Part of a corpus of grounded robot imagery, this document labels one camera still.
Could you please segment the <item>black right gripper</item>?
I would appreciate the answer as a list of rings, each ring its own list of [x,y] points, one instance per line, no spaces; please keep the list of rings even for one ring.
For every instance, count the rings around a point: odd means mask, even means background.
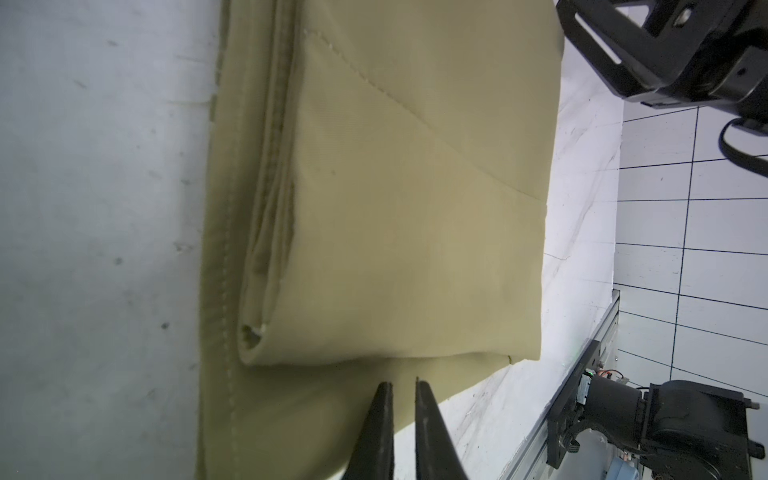
[[[642,24],[625,12],[640,6],[649,11]],[[765,1],[559,1],[556,10],[565,37],[616,96],[767,118]],[[676,61],[670,80],[655,54]]]

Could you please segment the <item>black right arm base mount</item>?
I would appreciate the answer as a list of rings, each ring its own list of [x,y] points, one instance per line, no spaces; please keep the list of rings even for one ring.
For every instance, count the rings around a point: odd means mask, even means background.
[[[759,406],[740,392],[685,380],[637,389],[601,370],[580,387],[583,409],[566,432],[578,451],[578,435],[597,431],[660,479],[749,479],[767,457],[748,433],[747,412]]]

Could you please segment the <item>olive green skirt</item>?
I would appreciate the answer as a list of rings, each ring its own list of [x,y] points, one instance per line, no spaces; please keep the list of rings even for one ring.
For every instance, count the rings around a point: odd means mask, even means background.
[[[200,283],[200,479],[326,479],[374,392],[541,351],[551,1],[226,1]]]

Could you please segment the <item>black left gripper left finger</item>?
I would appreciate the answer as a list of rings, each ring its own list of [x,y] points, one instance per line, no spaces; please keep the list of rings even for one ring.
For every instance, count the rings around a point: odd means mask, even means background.
[[[343,480],[392,480],[394,473],[393,385],[378,385]]]

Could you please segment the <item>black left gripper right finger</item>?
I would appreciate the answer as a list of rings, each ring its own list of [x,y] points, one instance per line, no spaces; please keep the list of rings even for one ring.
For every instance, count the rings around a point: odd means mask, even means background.
[[[415,458],[418,480],[467,480],[428,382],[415,387]]]

